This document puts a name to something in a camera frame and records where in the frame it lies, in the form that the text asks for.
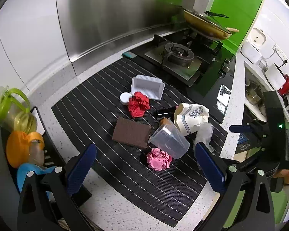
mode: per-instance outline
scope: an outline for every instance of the green wall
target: green wall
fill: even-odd
[[[256,17],[261,2],[262,0],[214,0],[210,11],[229,16],[215,19],[224,27],[237,28],[240,31],[223,41],[224,46],[232,53],[237,52]]]

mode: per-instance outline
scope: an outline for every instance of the red crumpled paper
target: red crumpled paper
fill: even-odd
[[[132,117],[142,117],[147,109],[150,109],[149,98],[141,92],[135,92],[134,96],[129,99],[129,112]]]

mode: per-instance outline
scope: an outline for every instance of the black striped mat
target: black striped mat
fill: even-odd
[[[99,71],[57,102],[52,110],[74,146],[82,151],[88,144],[97,148],[92,168],[116,191],[151,216],[174,227],[197,199],[207,180],[198,169],[192,148],[180,159],[173,160],[165,171],[147,167],[147,150],[122,145],[112,140],[119,116],[131,119],[126,106],[119,102],[129,92],[132,78],[138,74],[154,76],[135,62],[122,58]],[[192,102],[173,86],[166,84],[160,101],[150,100],[151,109],[136,122],[150,124],[151,135],[160,119],[153,117],[157,109],[181,102]],[[218,153],[227,132],[209,118],[214,126],[211,145]],[[191,143],[195,134],[187,139]]]

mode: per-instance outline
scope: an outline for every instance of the plastic bag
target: plastic bag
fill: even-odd
[[[184,136],[197,132],[200,125],[208,122],[208,119],[208,108],[200,104],[190,103],[181,103],[173,116],[174,124]]]
[[[214,152],[214,148],[210,145],[210,141],[213,135],[213,125],[211,123],[208,122],[204,122],[199,126],[199,130],[197,132],[196,135],[196,139],[194,140],[194,145],[193,145],[193,151],[194,154],[196,154],[196,144],[199,142],[203,142],[206,147],[208,148],[208,150],[210,150],[210,152],[215,155]]]

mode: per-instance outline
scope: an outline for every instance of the pan handle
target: pan handle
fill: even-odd
[[[228,16],[226,16],[224,14],[217,14],[217,13],[213,13],[211,11],[205,11],[204,13],[206,15],[210,16],[210,17],[225,17],[225,18],[229,18]]]
[[[228,28],[226,27],[230,32],[240,32],[237,28]]]

